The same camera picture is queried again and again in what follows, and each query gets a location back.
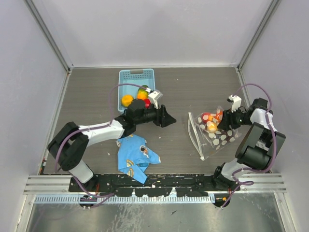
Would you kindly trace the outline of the red fake apple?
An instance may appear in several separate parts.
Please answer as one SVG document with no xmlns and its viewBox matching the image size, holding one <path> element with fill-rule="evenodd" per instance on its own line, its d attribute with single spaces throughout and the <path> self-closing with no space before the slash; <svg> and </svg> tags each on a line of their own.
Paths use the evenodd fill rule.
<svg viewBox="0 0 309 232">
<path fill-rule="evenodd" d="M 144 103 L 145 103 L 145 109 L 149 109 L 151 106 L 151 102 L 149 99 L 144 99 Z"/>
</svg>

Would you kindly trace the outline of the orange fake fruit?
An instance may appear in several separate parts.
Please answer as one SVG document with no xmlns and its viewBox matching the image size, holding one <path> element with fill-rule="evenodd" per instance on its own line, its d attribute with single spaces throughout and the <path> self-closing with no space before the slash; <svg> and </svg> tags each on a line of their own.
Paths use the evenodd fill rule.
<svg viewBox="0 0 309 232">
<path fill-rule="evenodd" d="M 145 100 L 148 98 L 148 92 L 146 91 L 147 88 L 148 88 L 147 85 L 143 85 L 138 89 L 137 99 Z"/>
</svg>

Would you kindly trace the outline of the clear polka dot zip bag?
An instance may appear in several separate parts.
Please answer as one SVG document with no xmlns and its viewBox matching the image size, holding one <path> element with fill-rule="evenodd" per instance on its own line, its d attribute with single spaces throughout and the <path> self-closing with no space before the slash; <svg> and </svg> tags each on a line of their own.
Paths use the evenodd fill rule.
<svg viewBox="0 0 309 232">
<path fill-rule="evenodd" d="M 220 106 L 215 112 L 204 112 L 197 116 L 191 112 L 188 113 L 188 134 L 202 161 L 241 137 L 241 133 L 237 129 L 228 131 L 218 129 L 214 133 L 207 131 L 206 123 L 208 121 L 215 122 L 218 128 L 222 114 L 223 108 Z"/>
</svg>

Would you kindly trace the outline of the yellow fake lemon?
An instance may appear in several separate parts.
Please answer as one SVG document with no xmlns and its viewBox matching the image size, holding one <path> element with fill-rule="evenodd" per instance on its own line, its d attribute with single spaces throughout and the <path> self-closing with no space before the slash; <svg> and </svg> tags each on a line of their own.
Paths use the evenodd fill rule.
<svg viewBox="0 0 309 232">
<path fill-rule="evenodd" d="M 130 94 L 126 94 L 121 98 L 121 105 L 127 108 L 134 100 L 134 97 Z"/>
</svg>

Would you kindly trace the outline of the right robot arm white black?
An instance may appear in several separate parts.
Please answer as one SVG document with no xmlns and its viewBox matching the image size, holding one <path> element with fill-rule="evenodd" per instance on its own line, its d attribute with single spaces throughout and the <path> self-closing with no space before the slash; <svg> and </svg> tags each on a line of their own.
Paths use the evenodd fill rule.
<svg viewBox="0 0 309 232">
<path fill-rule="evenodd" d="M 234 190 L 240 176 L 250 172 L 268 172 L 271 168 L 286 136 L 275 129 L 273 112 L 267 104 L 267 100 L 258 98 L 246 111 L 223 111 L 219 129 L 227 132 L 242 125 L 250 128 L 236 150 L 235 158 L 216 168 L 211 179 L 216 190 Z"/>
</svg>

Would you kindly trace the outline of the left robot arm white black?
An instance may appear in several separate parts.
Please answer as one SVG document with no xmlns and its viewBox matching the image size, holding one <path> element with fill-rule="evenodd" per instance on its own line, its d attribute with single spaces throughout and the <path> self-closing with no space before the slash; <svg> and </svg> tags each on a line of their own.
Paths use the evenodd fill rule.
<svg viewBox="0 0 309 232">
<path fill-rule="evenodd" d="M 139 124 L 153 122 L 162 128 L 177 122 L 166 110 L 151 103 L 134 99 L 123 114 L 113 120 L 91 125 L 78 126 L 68 122 L 47 146 L 56 165 L 77 178 L 77 183 L 85 191 L 92 191 L 97 185 L 93 171 L 83 161 L 83 155 L 89 146 L 107 140 L 126 138 L 136 131 Z"/>
</svg>

